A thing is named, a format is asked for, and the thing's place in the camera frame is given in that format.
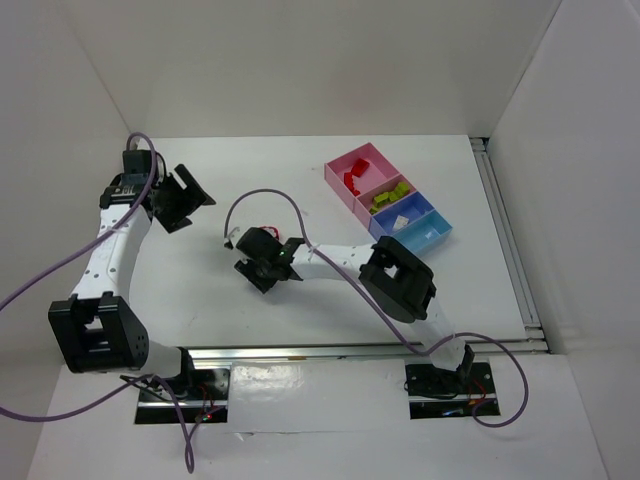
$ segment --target white panel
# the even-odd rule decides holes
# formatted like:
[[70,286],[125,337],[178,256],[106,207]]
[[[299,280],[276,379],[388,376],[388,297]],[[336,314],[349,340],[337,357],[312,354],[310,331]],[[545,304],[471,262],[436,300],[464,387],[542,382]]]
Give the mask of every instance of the white panel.
[[622,398],[640,395],[633,4],[565,0],[489,144],[540,317],[570,354],[613,480],[640,470]]
[[[167,345],[311,345],[396,342],[386,325],[343,282],[284,282],[266,295],[233,269],[223,247],[231,203],[260,187],[280,188],[300,205],[311,240],[362,245],[372,238],[323,178],[323,163],[371,141],[453,225],[424,257],[445,314],[458,331],[525,337],[513,286],[469,140],[463,136],[262,137],[160,139],[172,168],[185,162],[218,205],[172,235],[156,223],[140,250],[131,306]],[[245,200],[231,225],[275,225],[299,236],[293,209],[261,194]],[[411,338],[407,325],[400,329]]]
[[[55,2],[3,2],[0,14],[0,297],[92,239],[98,196],[126,138],[107,92]],[[59,365],[47,321],[80,264],[33,289],[0,318],[0,404],[44,414]],[[0,418],[2,477],[25,478],[41,430]]]
[[559,0],[64,0],[154,136],[487,136]]
[[404,360],[236,364],[234,432],[348,432],[410,422]]
[[[605,480],[565,358],[519,358],[531,383],[529,408],[501,430],[451,418],[412,420],[366,432],[288,435],[236,435],[221,433],[223,424],[207,425],[194,437],[196,471],[190,476],[180,428],[134,425],[137,392],[130,389],[92,413],[47,424],[29,480],[85,478],[88,471],[92,480]],[[491,363],[501,409],[514,412],[522,401],[519,375],[506,357],[492,358]],[[63,369],[50,412],[84,405],[120,384],[114,375],[74,376]],[[372,397],[362,408],[375,411],[375,402]]]

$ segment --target white object in blue bin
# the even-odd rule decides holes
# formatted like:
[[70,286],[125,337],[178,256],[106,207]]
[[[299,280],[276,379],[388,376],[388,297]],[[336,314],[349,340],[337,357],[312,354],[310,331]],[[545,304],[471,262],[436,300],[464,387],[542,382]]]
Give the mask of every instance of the white object in blue bin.
[[[409,222],[394,230],[398,217]],[[413,192],[373,215],[369,233],[376,240],[383,235],[392,236],[415,255],[424,255],[442,243],[452,228],[420,192]]]

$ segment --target pink compartment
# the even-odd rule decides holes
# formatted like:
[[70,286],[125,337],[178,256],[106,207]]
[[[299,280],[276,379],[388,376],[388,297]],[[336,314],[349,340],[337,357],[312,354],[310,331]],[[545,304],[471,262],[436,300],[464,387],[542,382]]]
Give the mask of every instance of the pink compartment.
[[[365,228],[369,228],[369,224],[371,223],[371,214],[369,213],[369,209],[373,206],[373,197],[381,193],[389,192],[393,190],[396,187],[396,185],[398,185],[399,182],[405,182],[407,185],[409,185],[409,193],[407,195],[411,195],[413,192],[416,191],[415,187],[411,184],[409,180],[407,180],[407,178],[404,175],[398,174],[384,181],[383,183],[375,186],[368,192],[363,192],[360,194],[360,196],[358,196],[353,208],[353,213],[355,214],[356,217],[358,217],[358,220],[360,220],[360,223],[362,223],[365,226]],[[381,212],[384,211],[386,208],[390,207],[391,205],[393,205],[393,203],[389,205],[385,205],[383,208],[380,209],[380,211]]]
[[361,194],[398,175],[398,170],[371,143],[326,163],[324,179],[351,211],[354,211],[356,198],[344,184],[344,174],[351,171],[351,167],[359,158],[369,162],[367,171],[361,177],[354,177],[355,188]]

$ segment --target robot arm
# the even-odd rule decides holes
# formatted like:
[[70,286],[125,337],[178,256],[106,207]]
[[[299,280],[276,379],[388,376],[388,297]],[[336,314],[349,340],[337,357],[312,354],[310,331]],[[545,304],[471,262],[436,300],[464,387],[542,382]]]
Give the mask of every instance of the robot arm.
[[[375,245],[309,248],[301,238],[291,238],[282,245],[267,231],[251,228],[236,247],[246,257],[236,263],[236,270],[262,293],[284,280],[343,280],[315,253],[315,249],[320,249],[359,281],[389,317],[410,324],[425,347],[454,333],[436,299],[433,272],[392,237],[381,237]],[[436,368],[455,372],[464,382],[473,352],[464,340],[455,338],[430,358]]]
[[[151,154],[125,151],[123,164],[124,173],[100,197],[98,236],[123,218],[140,195],[151,171]],[[158,175],[142,205],[93,250],[70,297],[51,304],[49,322],[72,372],[136,370],[165,378],[181,372],[186,352],[151,341],[128,304],[136,258],[152,220],[173,233],[190,225],[187,216],[201,205],[215,204],[183,165],[176,174],[186,188],[171,174]]]

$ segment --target white wall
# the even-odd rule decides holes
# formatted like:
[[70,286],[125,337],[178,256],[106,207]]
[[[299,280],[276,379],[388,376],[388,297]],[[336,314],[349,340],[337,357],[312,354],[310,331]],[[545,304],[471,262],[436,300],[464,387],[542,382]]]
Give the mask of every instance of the white wall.
[[[84,52],[45,0],[0,7],[0,296],[96,232],[98,195],[127,130]],[[78,277],[73,265],[0,315],[0,404],[45,414],[60,354],[47,309]],[[0,475],[25,478],[41,425],[0,418]]]
[[156,137],[495,127],[559,0],[63,0]]
[[564,0],[489,144],[613,480],[640,470],[639,6]]

